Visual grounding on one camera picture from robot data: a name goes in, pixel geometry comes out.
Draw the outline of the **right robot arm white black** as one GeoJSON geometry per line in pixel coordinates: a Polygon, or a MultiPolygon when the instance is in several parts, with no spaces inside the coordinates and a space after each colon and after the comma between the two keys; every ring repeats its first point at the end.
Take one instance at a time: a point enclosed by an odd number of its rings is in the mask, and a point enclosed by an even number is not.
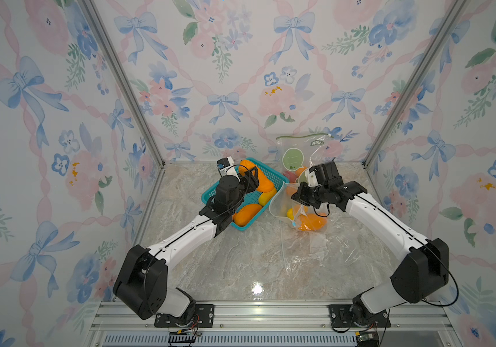
{"type": "Polygon", "coordinates": [[[307,181],[298,186],[291,198],[315,209],[336,206],[366,226],[399,261],[389,280],[353,298],[352,322],[369,325],[390,308],[419,303],[448,284],[448,245],[441,239],[430,240],[405,225],[360,183],[345,182],[335,163],[311,167],[307,181]]]}

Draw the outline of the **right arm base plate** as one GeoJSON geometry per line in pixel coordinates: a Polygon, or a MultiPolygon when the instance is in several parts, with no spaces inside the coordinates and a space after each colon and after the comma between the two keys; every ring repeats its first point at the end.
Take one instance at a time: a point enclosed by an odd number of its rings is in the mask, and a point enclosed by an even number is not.
{"type": "Polygon", "coordinates": [[[353,304],[330,304],[327,306],[332,327],[337,329],[369,328],[372,324],[378,328],[390,328],[391,321],[387,310],[369,314],[365,309],[353,304]]]}

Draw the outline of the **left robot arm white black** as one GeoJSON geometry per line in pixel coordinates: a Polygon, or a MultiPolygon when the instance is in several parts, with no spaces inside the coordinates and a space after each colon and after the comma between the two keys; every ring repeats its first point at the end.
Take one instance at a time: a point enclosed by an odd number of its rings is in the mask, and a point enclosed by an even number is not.
{"type": "Polygon", "coordinates": [[[186,256],[217,237],[234,219],[245,196],[260,185],[258,168],[241,166],[220,178],[215,195],[185,227],[147,248],[131,248],[113,287],[113,294],[140,319],[168,315],[181,326],[190,325],[196,300],[181,289],[168,286],[169,274],[186,256]]]}

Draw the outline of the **clear zip-top bag green print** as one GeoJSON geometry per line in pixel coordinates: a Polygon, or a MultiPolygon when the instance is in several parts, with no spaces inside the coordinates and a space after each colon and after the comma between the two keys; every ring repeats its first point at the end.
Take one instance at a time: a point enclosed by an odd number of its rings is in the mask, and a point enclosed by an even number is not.
{"type": "Polygon", "coordinates": [[[327,133],[312,133],[303,136],[281,136],[277,138],[278,157],[282,173],[290,184],[310,167],[328,161],[326,147],[333,138],[327,133]]]}

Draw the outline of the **small yellow mango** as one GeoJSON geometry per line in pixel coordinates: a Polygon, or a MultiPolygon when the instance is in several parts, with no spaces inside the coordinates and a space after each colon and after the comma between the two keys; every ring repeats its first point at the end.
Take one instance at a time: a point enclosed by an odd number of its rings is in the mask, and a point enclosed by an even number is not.
{"type": "Polygon", "coordinates": [[[276,188],[272,188],[268,192],[261,193],[259,198],[258,198],[259,205],[261,205],[262,207],[265,207],[273,199],[273,197],[276,195],[276,193],[277,193],[276,188]]]}

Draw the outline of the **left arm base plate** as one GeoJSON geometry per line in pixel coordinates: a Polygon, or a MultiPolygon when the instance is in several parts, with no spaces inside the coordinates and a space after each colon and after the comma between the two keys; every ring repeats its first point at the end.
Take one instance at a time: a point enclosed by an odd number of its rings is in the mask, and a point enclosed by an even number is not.
{"type": "Polygon", "coordinates": [[[179,317],[158,313],[154,326],[156,328],[212,328],[215,317],[214,304],[194,304],[179,317]]]}

